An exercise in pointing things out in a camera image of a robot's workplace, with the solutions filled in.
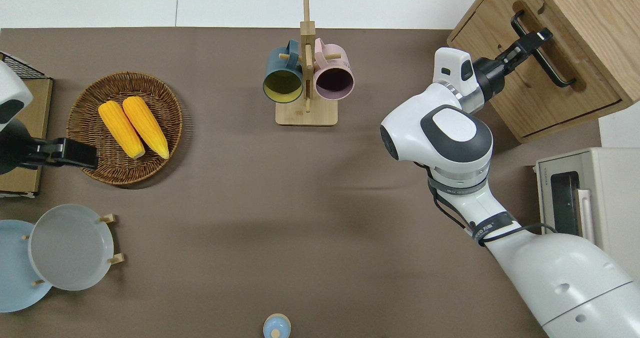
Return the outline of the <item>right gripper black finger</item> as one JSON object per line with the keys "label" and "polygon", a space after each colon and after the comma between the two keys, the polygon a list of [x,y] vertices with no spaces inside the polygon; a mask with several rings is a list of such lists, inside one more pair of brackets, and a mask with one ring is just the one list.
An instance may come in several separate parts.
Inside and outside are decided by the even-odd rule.
{"label": "right gripper black finger", "polygon": [[519,38],[519,46],[525,53],[532,54],[553,37],[553,33],[548,28],[542,28],[538,32],[528,32],[522,35]]}

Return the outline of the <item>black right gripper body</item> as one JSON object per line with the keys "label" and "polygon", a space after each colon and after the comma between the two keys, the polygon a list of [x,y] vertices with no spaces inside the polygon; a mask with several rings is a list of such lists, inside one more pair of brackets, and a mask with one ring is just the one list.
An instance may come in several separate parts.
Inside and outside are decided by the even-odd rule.
{"label": "black right gripper body", "polygon": [[531,54],[531,45],[524,40],[516,40],[503,53],[499,54],[494,60],[497,65],[493,71],[507,76],[512,73],[526,58]]}

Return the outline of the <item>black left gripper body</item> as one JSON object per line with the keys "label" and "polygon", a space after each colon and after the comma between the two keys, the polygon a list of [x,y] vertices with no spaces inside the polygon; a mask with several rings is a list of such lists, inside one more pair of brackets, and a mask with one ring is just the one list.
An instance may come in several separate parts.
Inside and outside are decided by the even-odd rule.
{"label": "black left gripper body", "polygon": [[60,161],[66,138],[52,140],[32,138],[27,142],[25,156],[22,158],[23,169],[38,169],[39,167],[62,167]]}

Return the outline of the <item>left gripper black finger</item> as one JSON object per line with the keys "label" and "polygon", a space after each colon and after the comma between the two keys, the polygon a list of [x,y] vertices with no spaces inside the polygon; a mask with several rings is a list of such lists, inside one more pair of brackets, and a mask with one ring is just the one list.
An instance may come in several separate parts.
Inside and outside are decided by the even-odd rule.
{"label": "left gripper black finger", "polygon": [[64,152],[64,164],[94,171],[99,167],[99,156],[95,150]]}
{"label": "left gripper black finger", "polygon": [[64,158],[98,158],[98,149],[74,139],[64,138]]}

